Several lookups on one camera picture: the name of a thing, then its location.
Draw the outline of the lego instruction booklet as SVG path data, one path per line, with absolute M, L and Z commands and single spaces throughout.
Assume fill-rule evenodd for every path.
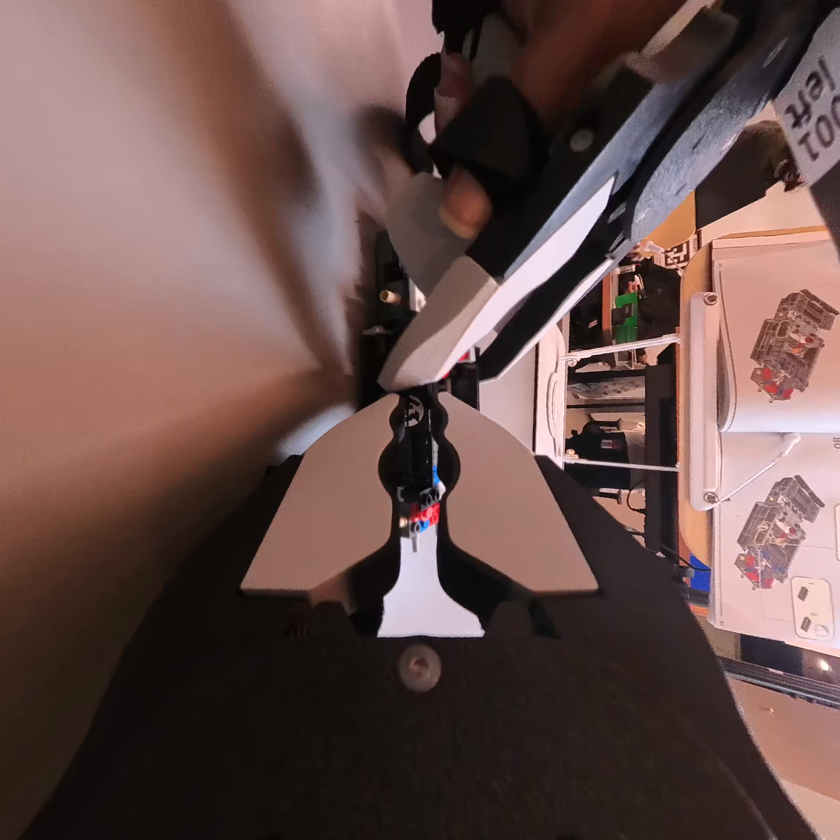
M 838 656 L 839 268 L 830 238 L 721 239 L 711 620 Z

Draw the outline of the lego car model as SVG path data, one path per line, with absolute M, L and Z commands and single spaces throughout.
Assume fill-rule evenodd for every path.
M 384 231 L 374 237 L 373 267 L 375 298 L 359 340 L 359 408 L 384 395 L 378 378 L 386 357 L 425 302 Z M 477 348 L 468 349 L 437 384 L 400 396 L 395 504 L 400 535 L 410 541 L 414 552 L 418 551 L 424 534 L 436 529 L 440 501 L 445 493 L 445 485 L 438 477 L 433 398 L 439 392 L 446 392 L 478 409 L 479 355 Z

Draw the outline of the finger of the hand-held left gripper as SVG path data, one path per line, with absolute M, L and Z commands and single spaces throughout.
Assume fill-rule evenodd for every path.
M 507 373 L 617 262 L 617 249 L 606 253 L 594 243 L 584 243 L 503 323 L 478 359 L 479 381 L 491 382 Z
M 486 228 L 475 242 L 447 231 L 433 200 L 442 182 L 417 175 L 389 209 L 388 235 L 409 277 L 426 297 L 386 356 L 378 377 L 385 389 L 412 389 L 441 380 L 462 355 L 575 256 L 603 214 L 612 177 L 526 257 L 490 267 L 487 248 L 504 245 Z

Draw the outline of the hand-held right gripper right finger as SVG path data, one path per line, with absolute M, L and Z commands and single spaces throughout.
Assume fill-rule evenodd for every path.
M 532 452 L 456 397 L 438 397 L 447 468 L 437 534 L 444 592 L 487 630 L 498 610 L 556 634 L 547 600 L 598 592 L 595 574 Z

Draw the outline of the green plastic bin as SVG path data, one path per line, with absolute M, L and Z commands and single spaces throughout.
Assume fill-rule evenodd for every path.
M 639 296 L 635 290 L 616 297 L 611 310 L 611 331 L 615 344 L 638 340 L 638 304 Z

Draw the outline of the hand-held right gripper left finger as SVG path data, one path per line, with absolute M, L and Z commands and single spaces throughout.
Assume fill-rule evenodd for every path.
M 305 452 L 240 589 L 356 607 L 352 568 L 386 545 L 392 498 L 379 464 L 397 395 L 342 420 Z

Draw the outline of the white book stand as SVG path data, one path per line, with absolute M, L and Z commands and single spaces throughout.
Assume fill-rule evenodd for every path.
M 718 421 L 718 346 L 721 343 L 722 313 L 722 299 L 716 292 L 697 293 L 688 300 L 680 334 L 667 334 L 626 346 L 629 350 L 670 345 L 680 349 L 678 385 L 683 426 L 679 441 L 683 447 L 682 454 L 677 456 L 675 466 L 639 464 L 627 465 L 626 468 L 678 476 L 689 504 L 697 511 L 712 510 L 732 499 L 750 482 L 789 455 L 802 440 L 802 436 L 797 433 L 775 435 L 777 445 L 769 464 L 736 488 L 723 489 L 721 430 Z M 540 343 L 537 363 L 539 383 L 535 388 L 534 409 L 536 454 L 547 455 L 560 466 L 575 462 L 573 456 L 564 453 L 569 363 L 588 361 L 617 350 L 619 347 L 613 345 L 593 350 L 567 351 L 558 329 Z

